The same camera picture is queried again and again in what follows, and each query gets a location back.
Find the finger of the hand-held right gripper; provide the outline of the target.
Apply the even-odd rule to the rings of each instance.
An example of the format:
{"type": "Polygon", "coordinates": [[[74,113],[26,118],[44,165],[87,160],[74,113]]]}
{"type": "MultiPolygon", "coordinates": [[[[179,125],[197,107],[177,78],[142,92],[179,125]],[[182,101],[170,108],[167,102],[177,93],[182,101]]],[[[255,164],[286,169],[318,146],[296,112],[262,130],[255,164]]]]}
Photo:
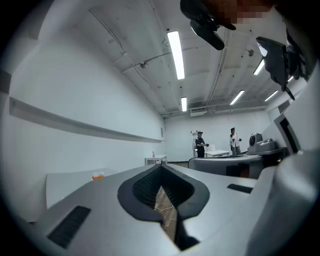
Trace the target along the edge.
{"type": "Polygon", "coordinates": [[[249,179],[258,179],[262,172],[262,156],[237,155],[191,158],[188,168],[199,172],[249,179]]]}

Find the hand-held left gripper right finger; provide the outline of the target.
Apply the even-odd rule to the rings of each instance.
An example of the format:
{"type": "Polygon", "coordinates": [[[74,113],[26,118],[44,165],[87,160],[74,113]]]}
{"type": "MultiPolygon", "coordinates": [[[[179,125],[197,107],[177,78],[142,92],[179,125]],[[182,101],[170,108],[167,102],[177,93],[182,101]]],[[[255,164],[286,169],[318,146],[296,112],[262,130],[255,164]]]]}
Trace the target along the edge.
{"type": "Polygon", "coordinates": [[[252,230],[249,222],[242,220],[243,206],[248,193],[228,188],[230,184],[253,188],[255,179],[223,176],[170,165],[171,168],[202,182],[209,190],[209,199],[201,212],[183,221],[186,234],[199,243],[181,251],[171,241],[160,242],[161,256],[243,256],[252,230]]]}

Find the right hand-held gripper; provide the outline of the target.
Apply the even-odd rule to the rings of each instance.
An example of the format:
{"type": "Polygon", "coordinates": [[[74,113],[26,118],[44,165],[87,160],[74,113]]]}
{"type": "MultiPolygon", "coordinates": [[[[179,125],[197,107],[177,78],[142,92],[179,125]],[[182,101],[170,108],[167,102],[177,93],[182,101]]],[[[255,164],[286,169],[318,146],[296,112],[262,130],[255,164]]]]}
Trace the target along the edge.
{"type": "Polygon", "coordinates": [[[320,253],[320,67],[279,123],[292,153],[276,168],[247,244],[249,256],[320,253]]]}

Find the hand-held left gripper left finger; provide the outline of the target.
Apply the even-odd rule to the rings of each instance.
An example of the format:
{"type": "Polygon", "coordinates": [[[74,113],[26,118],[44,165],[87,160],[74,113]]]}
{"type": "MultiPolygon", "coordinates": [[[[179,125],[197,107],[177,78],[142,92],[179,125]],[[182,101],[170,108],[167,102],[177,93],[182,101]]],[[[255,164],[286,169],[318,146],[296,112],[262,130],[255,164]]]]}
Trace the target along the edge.
{"type": "Polygon", "coordinates": [[[118,201],[120,185],[146,170],[137,167],[90,181],[53,205],[36,222],[42,243],[54,255],[63,256],[174,256],[179,248],[158,222],[140,221],[118,201]],[[90,213],[67,248],[49,240],[49,234],[77,206],[90,213]]]}

